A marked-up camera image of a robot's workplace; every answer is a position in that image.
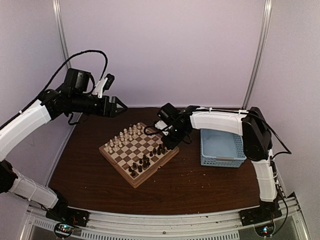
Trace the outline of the eleventh dark chess piece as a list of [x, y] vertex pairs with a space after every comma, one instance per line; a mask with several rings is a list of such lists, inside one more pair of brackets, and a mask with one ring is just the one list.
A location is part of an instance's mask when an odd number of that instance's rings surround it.
[[165, 154], [165, 153], [166, 153], [166, 148], [165, 148], [164, 146], [161, 148], [161, 153], [162, 153], [162, 154]]

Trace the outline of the wooden chess board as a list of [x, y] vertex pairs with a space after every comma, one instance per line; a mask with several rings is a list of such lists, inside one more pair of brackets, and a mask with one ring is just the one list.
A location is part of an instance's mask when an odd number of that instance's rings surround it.
[[[163, 167], [169, 160], [175, 157], [180, 149], [175, 147], [170, 150], [165, 147], [165, 154], [149, 156], [150, 151], [153, 151], [154, 148], [159, 149], [159, 144], [163, 142], [161, 140], [162, 134], [154, 134], [155, 130], [153, 129], [144, 129], [144, 134], [146, 135], [146, 143], [139, 149], [135, 151], [128, 150], [123, 152], [119, 150], [115, 153], [109, 154], [102, 149], [102, 146], [99, 148], [99, 152], [104, 156], [104, 158], [116, 169], [118, 173], [133, 187], [137, 188], [142, 183], [144, 183], [149, 177], [156, 173], [161, 167]], [[143, 160], [143, 155], [146, 155], [150, 159], [150, 165], [146, 168], [143, 167], [143, 164], [139, 163], [139, 160]], [[133, 163], [137, 164], [137, 168], [133, 168]], [[138, 166], [142, 166], [142, 172], [138, 171]], [[132, 176], [132, 173], [129, 172], [128, 168], [131, 167], [133, 171], [136, 172], [135, 176]]]

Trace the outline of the light blue plastic basket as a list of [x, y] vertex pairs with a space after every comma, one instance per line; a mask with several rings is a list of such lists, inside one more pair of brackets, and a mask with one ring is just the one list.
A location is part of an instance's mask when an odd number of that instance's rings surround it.
[[246, 159], [240, 135], [212, 129], [200, 130], [202, 166], [239, 168]]

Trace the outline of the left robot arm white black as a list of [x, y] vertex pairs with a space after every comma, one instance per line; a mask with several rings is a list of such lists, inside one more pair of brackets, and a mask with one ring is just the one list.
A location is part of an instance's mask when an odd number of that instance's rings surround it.
[[109, 90], [114, 82], [114, 75], [108, 73], [88, 91], [89, 81], [93, 79], [90, 72], [68, 69], [64, 82], [57, 89], [42, 91], [34, 103], [0, 130], [1, 193], [10, 192], [36, 202], [61, 222], [72, 218], [67, 200], [56, 190], [36, 183], [18, 172], [6, 157], [22, 140], [60, 115], [83, 113], [114, 118], [127, 110], [127, 106], [116, 96], [104, 95], [104, 91]]

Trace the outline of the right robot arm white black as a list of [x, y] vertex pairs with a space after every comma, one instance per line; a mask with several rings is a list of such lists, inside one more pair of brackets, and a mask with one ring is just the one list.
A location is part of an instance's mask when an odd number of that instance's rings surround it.
[[243, 151], [253, 164], [259, 186], [260, 206], [256, 210], [259, 220], [268, 220], [277, 210], [277, 168], [274, 162], [272, 136], [275, 131], [266, 122], [261, 110], [217, 109], [190, 105], [178, 110], [171, 103], [160, 108], [160, 120], [155, 128], [164, 134], [162, 142], [169, 150], [175, 148], [192, 130], [216, 130], [242, 138]]

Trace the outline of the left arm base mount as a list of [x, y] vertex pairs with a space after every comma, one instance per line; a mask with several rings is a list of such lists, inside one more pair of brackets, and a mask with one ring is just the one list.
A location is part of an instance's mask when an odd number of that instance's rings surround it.
[[57, 213], [49, 210], [46, 212], [45, 217], [71, 226], [86, 227], [89, 215], [90, 213], [88, 211], [68, 208], [64, 216], [58, 216]]

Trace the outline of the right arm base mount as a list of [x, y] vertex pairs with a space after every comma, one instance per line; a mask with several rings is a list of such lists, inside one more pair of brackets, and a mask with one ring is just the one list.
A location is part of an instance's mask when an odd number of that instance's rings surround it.
[[244, 209], [239, 212], [242, 226], [256, 225], [264, 222], [270, 222], [275, 218], [281, 217], [280, 209], [267, 209], [261, 206], [255, 208]]

